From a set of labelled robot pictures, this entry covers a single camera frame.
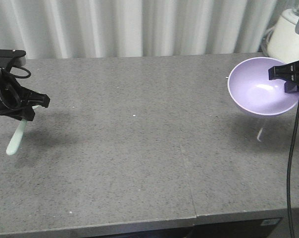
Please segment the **black cable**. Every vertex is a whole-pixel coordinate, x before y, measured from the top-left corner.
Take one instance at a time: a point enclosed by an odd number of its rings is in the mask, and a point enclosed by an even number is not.
[[[290,230],[291,238],[295,238],[295,232],[294,232],[292,207],[291,207],[291,197],[290,197],[290,175],[291,175],[291,167],[292,167],[292,160],[293,160],[293,153],[294,153],[298,123],[299,123],[299,100],[298,100],[298,106],[297,106],[297,112],[296,112],[292,142],[291,142],[291,145],[290,145],[289,156],[288,156],[287,181],[286,181],[286,186],[287,186],[287,189],[286,189],[287,190],[286,191],[286,194],[287,194],[287,212],[288,212],[288,223],[289,223],[289,230]]]
[[[19,69],[21,69],[21,70],[27,72],[27,75],[25,75],[25,76],[20,76],[20,75],[15,75],[15,74],[13,74],[13,73],[10,73],[10,72],[6,71],[5,69],[2,69],[2,70],[5,71],[8,75],[10,75],[10,76],[12,76],[12,77],[14,77],[14,78],[29,78],[29,77],[31,77],[31,72],[30,72],[28,69],[26,69],[26,68],[24,68],[24,67],[22,67],[22,66],[16,66],[16,65],[13,65],[13,67],[14,67],[14,68],[19,68]]]

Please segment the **label sticker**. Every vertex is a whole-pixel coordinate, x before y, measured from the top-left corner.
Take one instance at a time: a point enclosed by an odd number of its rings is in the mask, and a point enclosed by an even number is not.
[[[262,223],[260,224],[261,226],[271,226],[271,225],[276,225],[279,223],[280,218],[275,218],[275,219],[266,219],[263,220]]]

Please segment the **granite countertop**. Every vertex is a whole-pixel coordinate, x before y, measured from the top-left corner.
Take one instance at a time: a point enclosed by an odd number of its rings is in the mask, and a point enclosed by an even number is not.
[[[0,117],[0,237],[78,238],[283,216],[295,110],[240,112],[225,76],[259,56],[33,59],[49,95],[18,152]],[[299,208],[299,132],[292,170]]]

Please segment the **light green handle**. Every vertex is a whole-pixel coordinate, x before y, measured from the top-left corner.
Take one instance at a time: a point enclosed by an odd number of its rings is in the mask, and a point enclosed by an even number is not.
[[[22,119],[20,124],[17,126],[15,133],[13,134],[10,140],[10,143],[6,148],[7,155],[14,155],[17,149],[19,148],[26,127],[26,123],[27,121],[25,119]]]

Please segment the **lavender plastic bowl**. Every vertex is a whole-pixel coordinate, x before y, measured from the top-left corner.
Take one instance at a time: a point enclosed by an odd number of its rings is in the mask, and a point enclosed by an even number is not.
[[[293,108],[299,93],[285,93],[282,79],[268,80],[268,70],[284,63],[257,57],[239,63],[228,79],[229,93],[238,108],[256,116],[277,116]]]

